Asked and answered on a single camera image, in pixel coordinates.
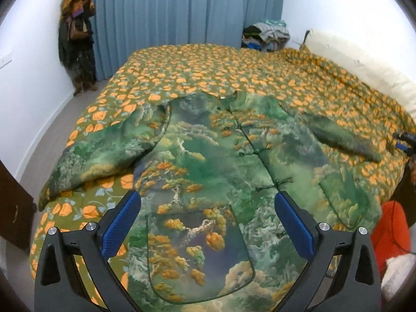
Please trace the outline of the pumpkin pattern green quilt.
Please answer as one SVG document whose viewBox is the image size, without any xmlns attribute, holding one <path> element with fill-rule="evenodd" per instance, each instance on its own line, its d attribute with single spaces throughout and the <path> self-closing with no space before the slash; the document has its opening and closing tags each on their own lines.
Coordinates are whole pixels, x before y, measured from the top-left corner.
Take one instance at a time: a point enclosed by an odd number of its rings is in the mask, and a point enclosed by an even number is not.
<svg viewBox="0 0 416 312">
<path fill-rule="evenodd" d="M 238 91 L 272 96 L 290 109 L 318 113 L 361 134 L 380 153 L 381 160 L 377 164 L 365 162 L 359 173 L 377 184 L 380 207 L 390 199 L 407 164 L 407 155 L 395 148 L 393 133 L 414 131 L 414 120 L 393 98 L 306 48 L 261 53 L 214 44 L 185 44 L 136 51 L 83 111 L 65 149 L 81 134 L 114 125 L 127 110 L 145 103 L 198 92 L 223 97 Z M 40 212 L 42 219 L 30 250 L 34 281 L 49 229 L 46 213 Z M 74 259 L 89 297 L 104 307 L 84 260 L 81 256 Z"/>
</svg>

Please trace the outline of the green landscape print jacket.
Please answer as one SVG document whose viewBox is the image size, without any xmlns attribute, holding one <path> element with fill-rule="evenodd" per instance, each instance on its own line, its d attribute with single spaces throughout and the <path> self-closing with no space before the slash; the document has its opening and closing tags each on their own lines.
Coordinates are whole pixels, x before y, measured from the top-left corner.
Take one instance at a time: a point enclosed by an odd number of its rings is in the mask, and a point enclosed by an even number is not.
<svg viewBox="0 0 416 312">
<path fill-rule="evenodd" d="M 274 209 L 285 190 L 318 222 L 372 229 L 380 153 L 272 96 L 198 92 L 148 102 L 70 142 L 39 199 L 77 229 L 129 190 L 141 210 L 110 264 L 143 311 L 272 311 L 306 266 Z"/>
</svg>

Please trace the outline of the pile of clothes on chair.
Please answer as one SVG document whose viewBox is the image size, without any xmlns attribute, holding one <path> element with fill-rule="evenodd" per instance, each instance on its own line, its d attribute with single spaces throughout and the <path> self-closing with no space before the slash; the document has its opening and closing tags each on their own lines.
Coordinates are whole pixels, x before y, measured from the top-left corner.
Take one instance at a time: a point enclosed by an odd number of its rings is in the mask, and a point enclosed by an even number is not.
<svg viewBox="0 0 416 312">
<path fill-rule="evenodd" d="M 257 51 L 278 51 L 290 40 L 283 20 L 264 19 L 243 29 L 241 47 Z"/>
</svg>

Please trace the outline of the blue curtain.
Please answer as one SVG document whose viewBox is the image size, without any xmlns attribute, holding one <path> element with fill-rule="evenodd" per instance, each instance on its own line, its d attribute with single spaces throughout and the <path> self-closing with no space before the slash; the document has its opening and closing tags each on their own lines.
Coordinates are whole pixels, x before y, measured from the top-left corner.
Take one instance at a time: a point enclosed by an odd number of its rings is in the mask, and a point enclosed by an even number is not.
<svg viewBox="0 0 416 312">
<path fill-rule="evenodd" d="M 279 20 L 283 0 L 92 0 L 97 77 L 111 77 L 136 50 L 167 44 L 239 48 L 243 29 Z"/>
</svg>

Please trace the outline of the cream headboard pillow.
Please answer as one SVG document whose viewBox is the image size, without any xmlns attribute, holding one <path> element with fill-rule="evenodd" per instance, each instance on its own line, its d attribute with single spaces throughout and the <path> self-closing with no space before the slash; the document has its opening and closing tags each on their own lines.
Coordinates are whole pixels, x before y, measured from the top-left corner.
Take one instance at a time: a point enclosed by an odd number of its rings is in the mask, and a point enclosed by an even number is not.
<svg viewBox="0 0 416 312">
<path fill-rule="evenodd" d="M 378 58 L 318 30 L 309 30 L 303 44 L 318 56 L 327 58 L 375 90 L 395 99 L 415 118 L 415 82 Z"/>
</svg>

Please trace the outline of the hanging coats on rack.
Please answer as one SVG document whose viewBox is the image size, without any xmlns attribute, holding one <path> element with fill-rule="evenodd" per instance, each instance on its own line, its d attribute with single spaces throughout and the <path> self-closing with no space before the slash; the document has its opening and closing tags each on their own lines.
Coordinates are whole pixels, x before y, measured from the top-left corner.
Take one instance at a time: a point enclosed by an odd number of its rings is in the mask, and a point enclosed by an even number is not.
<svg viewBox="0 0 416 312">
<path fill-rule="evenodd" d="M 96 13 L 92 0 L 62 0 L 58 53 L 74 86 L 74 96 L 97 88 L 91 18 Z"/>
</svg>

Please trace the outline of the dark wooden nightstand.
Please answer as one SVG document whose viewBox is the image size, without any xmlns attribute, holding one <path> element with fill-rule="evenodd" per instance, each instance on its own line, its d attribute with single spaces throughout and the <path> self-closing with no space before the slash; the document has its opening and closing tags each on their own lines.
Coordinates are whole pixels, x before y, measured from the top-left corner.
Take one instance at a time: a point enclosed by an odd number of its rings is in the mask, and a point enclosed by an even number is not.
<svg viewBox="0 0 416 312">
<path fill-rule="evenodd" d="M 33 198 L 0 163 L 0 233 L 7 242 L 29 253 L 37 207 Z"/>
</svg>

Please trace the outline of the white wall switch plate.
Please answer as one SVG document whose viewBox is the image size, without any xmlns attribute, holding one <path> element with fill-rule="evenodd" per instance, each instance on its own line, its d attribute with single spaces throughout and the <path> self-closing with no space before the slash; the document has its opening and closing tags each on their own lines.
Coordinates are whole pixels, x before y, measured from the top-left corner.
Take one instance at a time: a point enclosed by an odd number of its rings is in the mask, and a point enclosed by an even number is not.
<svg viewBox="0 0 416 312">
<path fill-rule="evenodd" d="M 9 51 L 2 51 L 0 53 L 0 69 L 4 66 L 8 65 L 13 59 L 13 52 Z"/>
</svg>

